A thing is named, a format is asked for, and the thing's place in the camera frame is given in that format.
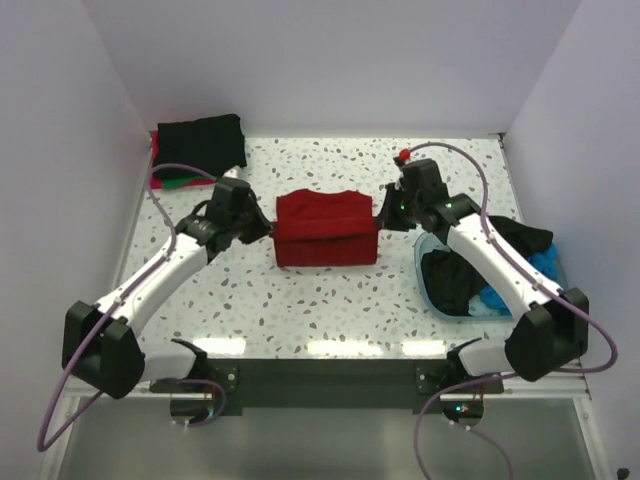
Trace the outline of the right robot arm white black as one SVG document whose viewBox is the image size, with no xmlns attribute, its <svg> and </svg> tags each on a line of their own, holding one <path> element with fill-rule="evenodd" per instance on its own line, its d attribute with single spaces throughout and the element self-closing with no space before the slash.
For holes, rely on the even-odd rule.
<svg viewBox="0 0 640 480">
<path fill-rule="evenodd" d="M 432 159 L 395 157 L 400 177 L 386 185 L 379 227 L 421 227 L 460 255 L 491 285 L 515 326 L 504 340 L 476 338 L 447 354 L 448 386 L 469 392 L 481 377 L 514 373 L 534 382 L 584 355 L 588 348 L 589 301 L 579 289 L 564 290 L 525 260 L 497 231 L 485 203 L 452 196 Z"/>
</svg>

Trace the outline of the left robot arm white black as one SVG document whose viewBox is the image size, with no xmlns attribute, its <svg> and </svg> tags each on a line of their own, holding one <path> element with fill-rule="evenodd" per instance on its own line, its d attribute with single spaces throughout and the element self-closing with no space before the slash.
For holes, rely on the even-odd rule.
<svg viewBox="0 0 640 480">
<path fill-rule="evenodd" d="M 133 277 L 93 304 L 78 301 L 67 311 L 64 373 L 113 399 L 142 382 L 173 380 L 185 392 L 200 390 L 211 377 L 202 349 L 184 340 L 144 349 L 138 338 L 173 293 L 233 241 L 248 245 L 272 230 L 248 182 L 219 178 L 210 200 L 183 218 Z"/>
</svg>

